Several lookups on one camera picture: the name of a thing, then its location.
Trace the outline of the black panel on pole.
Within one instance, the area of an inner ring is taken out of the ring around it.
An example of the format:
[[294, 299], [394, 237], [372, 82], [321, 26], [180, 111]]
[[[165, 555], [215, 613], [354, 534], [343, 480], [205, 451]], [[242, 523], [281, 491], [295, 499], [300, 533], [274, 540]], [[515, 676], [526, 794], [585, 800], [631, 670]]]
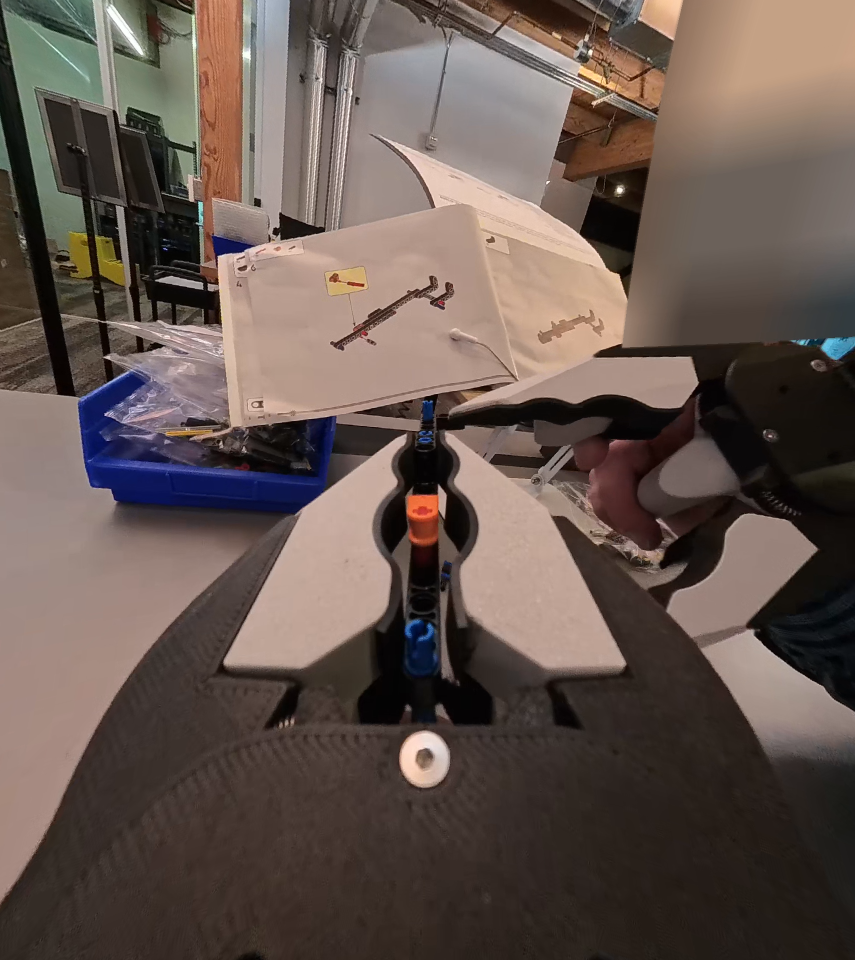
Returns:
[[36, 88], [35, 95], [58, 190], [81, 199], [102, 364], [106, 381], [110, 382], [115, 371], [108, 356], [112, 347], [95, 237], [96, 204], [117, 208], [125, 203], [118, 115], [108, 106], [50, 90]]
[[165, 209], [146, 134], [130, 126], [115, 126], [125, 197], [124, 205], [115, 209], [118, 237], [129, 313], [139, 324], [144, 319], [145, 277], [159, 261], [159, 217]]

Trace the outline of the white instruction booklet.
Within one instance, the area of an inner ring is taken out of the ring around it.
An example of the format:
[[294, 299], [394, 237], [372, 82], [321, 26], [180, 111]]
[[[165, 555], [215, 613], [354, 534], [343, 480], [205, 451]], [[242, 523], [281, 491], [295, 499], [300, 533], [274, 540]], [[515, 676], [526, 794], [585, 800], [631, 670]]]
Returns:
[[218, 259], [229, 422], [293, 423], [516, 382], [619, 345], [623, 282], [540, 207], [380, 138], [428, 208]]

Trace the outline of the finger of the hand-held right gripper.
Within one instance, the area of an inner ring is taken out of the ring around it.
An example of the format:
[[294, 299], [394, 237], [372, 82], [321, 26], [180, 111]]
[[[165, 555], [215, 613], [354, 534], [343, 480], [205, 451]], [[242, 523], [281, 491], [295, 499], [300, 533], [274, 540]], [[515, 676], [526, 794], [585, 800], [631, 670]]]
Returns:
[[567, 424], [536, 419], [533, 421], [533, 437], [542, 448], [560, 449], [602, 436], [611, 424], [611, 418], [580, 418]]
[[[611, 419], [606, 440], [648, 440], [682, 412], [698, 378], [687, 356], [595, 356], [553, 373], [490, 390], [462, 404], [464, 413], [501, 406], [534, 421], [566, 425]], [[453, 408], [448, 415], [461, 406]]]

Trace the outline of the black bench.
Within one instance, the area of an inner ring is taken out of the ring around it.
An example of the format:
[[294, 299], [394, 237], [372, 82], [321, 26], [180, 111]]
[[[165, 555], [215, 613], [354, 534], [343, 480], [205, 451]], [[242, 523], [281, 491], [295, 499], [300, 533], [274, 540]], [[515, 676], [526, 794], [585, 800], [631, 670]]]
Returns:
[[205, 326], [221, 324], [218, 282], [208, 279], [200, 265], [188, 261], [154, 265], [141, 276], [141, 281], [152, 321], [159, 321], [159, 305], [167, 304], [172, 325], [177, 323], [179, 307], [201, 311]]

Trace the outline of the person's right hand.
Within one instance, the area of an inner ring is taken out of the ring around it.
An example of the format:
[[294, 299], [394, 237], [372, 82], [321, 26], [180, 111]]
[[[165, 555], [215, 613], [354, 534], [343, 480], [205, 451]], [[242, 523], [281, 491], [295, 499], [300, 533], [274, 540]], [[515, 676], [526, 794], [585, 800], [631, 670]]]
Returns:
[[589, 503], [595, 515], [642, 549], [659, 547], [664, 533], [656, 515], [642, 506], [639, 485], [694, 438], [697, 405], [697, 399], [690, 398], [681, 414], [655, 438], [590, 437], [573, 447], [576, 468], [589, 474]]

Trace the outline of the yellow step stool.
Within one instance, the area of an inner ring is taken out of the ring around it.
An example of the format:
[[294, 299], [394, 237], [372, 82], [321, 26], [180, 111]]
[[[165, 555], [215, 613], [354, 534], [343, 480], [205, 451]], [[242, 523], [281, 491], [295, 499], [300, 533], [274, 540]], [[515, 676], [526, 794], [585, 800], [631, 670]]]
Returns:
[[[71, 265], [70, 276], [76, 280], [90, 280], [93, 277], [93, 269], [87, 234], [70, 231], [67, 237], [67, 263]], [[101, 279], [117, 286], [125, 286], [124, 265], [122, 259], [118, 257], [114, 240], [108, 236], [96, 234], [94, 249]]]

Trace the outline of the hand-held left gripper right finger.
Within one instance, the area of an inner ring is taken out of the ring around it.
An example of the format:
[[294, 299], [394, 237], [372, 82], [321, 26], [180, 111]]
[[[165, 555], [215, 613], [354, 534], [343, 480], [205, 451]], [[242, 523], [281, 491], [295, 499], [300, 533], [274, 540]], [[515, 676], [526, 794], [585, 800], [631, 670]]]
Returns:
[[506, 701], [624, 675], [625, 655], [546, 507], [453, 434], [443, 434], [443, 461], [453, 676]]

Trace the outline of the white wooden book stand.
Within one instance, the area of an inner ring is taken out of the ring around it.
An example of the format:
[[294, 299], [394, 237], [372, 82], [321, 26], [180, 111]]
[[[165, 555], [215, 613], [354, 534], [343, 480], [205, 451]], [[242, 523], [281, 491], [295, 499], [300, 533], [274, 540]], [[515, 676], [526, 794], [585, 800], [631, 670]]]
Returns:
[[530, 415], [512, 412], [502, 406], [464, 413], [463, 407], [467, 407], [467, 404], [462, 404], [448, 414], [447, 428], [465, 431], [469, 440], [476, 440], [484, 433], [476, 452], [493, 466], [506, 462], [513, 456], [517, 443], [523, 446], [519, 454], [522, 466], [533, 464], [534, 446], [541, 450], [541, 462], [538, 468], [525, 478], [515, 479], [516, 483], [531, 497], [541, 498], [554, 482], [557, 474], [566, 468], [573, 467], [574, 447], [571, 444], [561, 444], [557, 439], [547, 438], [554, 426], [550, 424], [544, 426], [541, 430], [544, 437], [539, 439], [537, 434], [539, 426]]

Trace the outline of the clear plastic bag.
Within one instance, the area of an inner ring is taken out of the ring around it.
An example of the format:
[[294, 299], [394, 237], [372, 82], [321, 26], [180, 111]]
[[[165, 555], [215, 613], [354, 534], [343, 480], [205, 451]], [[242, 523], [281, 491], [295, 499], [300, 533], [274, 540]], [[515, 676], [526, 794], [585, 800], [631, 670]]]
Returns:
[[552, 481], [541, 494], [541, 503], [555, 517], [568, 520], [595, 546], [631, 569], [660, 568], [668, 547], [676, 540], [676, 534], [661, 524], [659, 546], [641, 548], [633, 539], [616, 532], [599, 519], [589, 500], [589, 485], [584, 482]]

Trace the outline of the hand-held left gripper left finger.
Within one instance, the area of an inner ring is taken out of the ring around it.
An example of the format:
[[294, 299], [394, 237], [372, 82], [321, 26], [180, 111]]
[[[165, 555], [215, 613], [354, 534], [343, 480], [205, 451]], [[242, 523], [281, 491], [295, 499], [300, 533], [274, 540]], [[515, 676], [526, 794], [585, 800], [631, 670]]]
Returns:
[[349, 722], [381, 673], [395, 568], [379, 516], [397, 493], [395, 438], [301, 509], [223, 659], [227, 677], [330, 694]]

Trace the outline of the wooden post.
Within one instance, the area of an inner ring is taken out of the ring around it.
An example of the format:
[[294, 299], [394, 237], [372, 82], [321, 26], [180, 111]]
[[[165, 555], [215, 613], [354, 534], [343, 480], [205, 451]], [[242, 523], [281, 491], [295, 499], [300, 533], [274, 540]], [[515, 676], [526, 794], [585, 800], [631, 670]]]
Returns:
[[243, 2], [194, 5], [203, 253], [214, 258], [214, 200], [242, 198]]

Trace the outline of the small blue storage bin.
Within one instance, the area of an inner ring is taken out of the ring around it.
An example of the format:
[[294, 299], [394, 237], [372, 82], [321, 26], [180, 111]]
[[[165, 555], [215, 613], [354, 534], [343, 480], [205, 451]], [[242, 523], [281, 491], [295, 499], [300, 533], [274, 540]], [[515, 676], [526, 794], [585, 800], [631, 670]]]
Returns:
[[241, 253], [272, 239], [268, 211], [260, 206], [213, 198], [210, 213], [210, 240], [215, 259]]

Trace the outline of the blue plastic parts bin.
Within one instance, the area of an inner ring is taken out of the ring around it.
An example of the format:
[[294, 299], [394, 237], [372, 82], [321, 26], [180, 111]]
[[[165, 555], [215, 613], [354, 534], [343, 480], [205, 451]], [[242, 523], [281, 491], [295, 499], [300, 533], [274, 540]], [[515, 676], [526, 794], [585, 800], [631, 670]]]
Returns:
[[78, 399], [85, 471], [93, 488], [110, 491], [120, 503], [273, 514], [297, 513], [324, 493], [337, 431], [334, 417], [308, 422], [308, 439], [317, 452], [312, 476], [139, 461], [109, 453], [102, 436], [108, 412], [141, 384], [129, 372]]

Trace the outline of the pile of clear parts bags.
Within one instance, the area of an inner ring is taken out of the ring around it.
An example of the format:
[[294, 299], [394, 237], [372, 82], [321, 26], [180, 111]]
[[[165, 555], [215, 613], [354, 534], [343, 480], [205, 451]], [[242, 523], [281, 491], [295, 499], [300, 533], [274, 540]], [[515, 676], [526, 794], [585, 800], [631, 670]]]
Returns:
[[315, 476], [320, 466], [314, 426], [232, 426], [222, 336], [218, 329], [162, 322], [148, 325], [148, 345], [104, 360], [136, 379], [133, 391], [109, 402], [99, 429], [112, 457], [199, 469]]

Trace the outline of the black toy beam assembly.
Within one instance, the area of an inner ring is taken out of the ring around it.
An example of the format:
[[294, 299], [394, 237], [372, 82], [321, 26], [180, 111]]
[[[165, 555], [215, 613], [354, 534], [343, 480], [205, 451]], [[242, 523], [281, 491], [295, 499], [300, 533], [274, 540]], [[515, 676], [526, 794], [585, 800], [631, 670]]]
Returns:
[[436, 721], [441, 677], [440, 502], [436, 399], [421, 402], [421, 421], [413, 441], [413, 479], [406, 499], [409, 543], [408, 584], [402, 649], [411, 720]]

